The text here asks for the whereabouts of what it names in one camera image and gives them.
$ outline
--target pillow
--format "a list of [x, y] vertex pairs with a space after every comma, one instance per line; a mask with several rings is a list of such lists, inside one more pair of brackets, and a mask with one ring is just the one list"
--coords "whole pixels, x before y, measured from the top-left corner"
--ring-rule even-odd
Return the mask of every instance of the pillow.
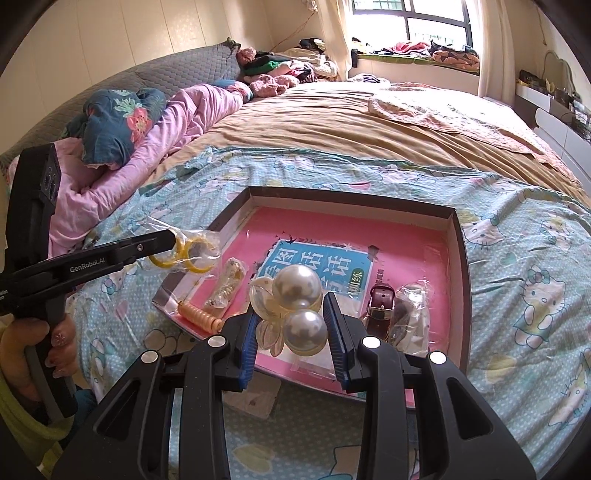
[[239, 82], [238, 80], [216, 80], [212, 83], [212, 85], [214, 87], [223, 88], [228, 92], [241, 93], [242, 97], [244, 98], [244, 103], [250, 102], [254, 97], [254, 94], [252, 93], [252, 90], [250, 90], [248, 85], [246, 83]]
[[165, 106], [166, 97], [155, 88], [137, 93], [97, 90], [84, 104], [84, 112], [66, 125], [61, 137], [82, 139], [84, 165], [107, 165], [117, 170], [129, 161]]

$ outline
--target window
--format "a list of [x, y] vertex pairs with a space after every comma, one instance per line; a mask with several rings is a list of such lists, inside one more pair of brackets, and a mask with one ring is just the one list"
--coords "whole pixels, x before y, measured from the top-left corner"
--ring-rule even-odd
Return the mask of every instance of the window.
[[376, 49], [408, 41], [473, 45], [466, 0], [353, 0], [353, 36]]

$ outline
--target pink cloth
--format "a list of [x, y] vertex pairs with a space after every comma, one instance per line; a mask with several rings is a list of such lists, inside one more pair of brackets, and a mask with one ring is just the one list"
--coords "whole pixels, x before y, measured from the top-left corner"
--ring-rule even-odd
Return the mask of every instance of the pink cloth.
[[252, 47], [246, 47], [238, 50], [236, 53], [236, 61], [243, 67], [247, 63], [252, 62], [255, 59], [256, 50]]
[[257, 80], [250, 84], [255, 97], [268, 98], [285, 93], [288, 88], [299, 85], [300, 81], [292, 75], [272, 77], [267, 74], [257, 75]]
[[263, 75], [267, 75], [269, 77], [278, 77], [279, 75], [287, 75], [291, 71], [290, 62], [285, 62], [279, 65], [276, 69], [271, 70], [269, 73], [260, 73], [258, 75], [253, 75], [252, 77], [245, 76], [243, 78], [245, 83], [252, 83], [256, 82], [261, 78]]
[[[115, 171], [83, 165], [82, 140], [58, 140], [62, 177], [56, 214], [51, 218], [49, 258], [68, 253], [81, 243], [90, 230], [133, 195], [166, 155], [201, 136], [242, 104], [240, 92], [205, 83], [179, 91], [129, 162]], [[10, 184], [17, 162], [18, 157], [8, 170]]]
[[397, 83], [377, 91], [368, 100], [368, 109], [395, 122], [462, 134], [504, 150], [531, 154], [579, 184], [550, 146], [501, 103], [422, 83]]
[[396, 43], [395, 46], [388, 48], [388, 50], [392, 51], [393, 53], [401, 53], [406, 54], [410, 51], [425, 51], [431, 48], [431, 45], [425, 43], [423, 41], [412, 43], [409, 41], [402, 42], [399, 41]]

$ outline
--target white wall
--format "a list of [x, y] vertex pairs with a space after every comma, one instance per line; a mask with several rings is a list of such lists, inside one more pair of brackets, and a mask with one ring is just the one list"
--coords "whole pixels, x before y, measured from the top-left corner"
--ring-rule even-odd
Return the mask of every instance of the white wall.
[[549, 50], [553, 50], [559, 58], [569, 64], [573, 72], [575, 89], [581, 95], [583, 103], [591, 107], [591, 83], [552, 22], [532, 0], [506, 0], [505, 5], [513, 34], [516, 75], [518, 76], [519, 71], [523, 69], [542, 76], [545, 55]]
[[0, 152], [85, 88], [228, 37], [271, 48], [263, 0], [58, 0], [0, 76]]
[[587, 74], [584, 72], [581, 64], [577, 60], [577, 57], [574, 56], [573, 51], [570, 49], [569, 45], [566, 43], [566, 40], [556, 27], [552, 24], [552, 22], [546, 17], [542, 12], [541, 19], [542, 19], [542, 28], [544, 31], [544, 36], [546, 40], [547, 47], [542, 45], [542, 52], [544, 55], [548, 50], [554, 50], [559, 58], [566, 61], [569, 64], [570, 69], [573, 72], [573, 83], [574, 88], [577, 90], [579, 95], [581, 96], [583, 103], [588, 107], [591, 108], [591, 82], [587, 78]]
[[274, 51], [295, 47], [302, 38], [322, 38], [318, 13], [309, 11], [301, 0], [262, 0], [262, 2], [267, 11], [272, 38], [271, 47]]

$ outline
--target fingernail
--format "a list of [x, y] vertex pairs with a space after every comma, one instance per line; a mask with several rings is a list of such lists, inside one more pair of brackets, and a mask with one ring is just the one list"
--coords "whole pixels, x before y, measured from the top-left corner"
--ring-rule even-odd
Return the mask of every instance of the fingernail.
[[63, 333], [56, 333], [51, 337], [52, 346], [63, 346], [66, 343], [66, 336]]

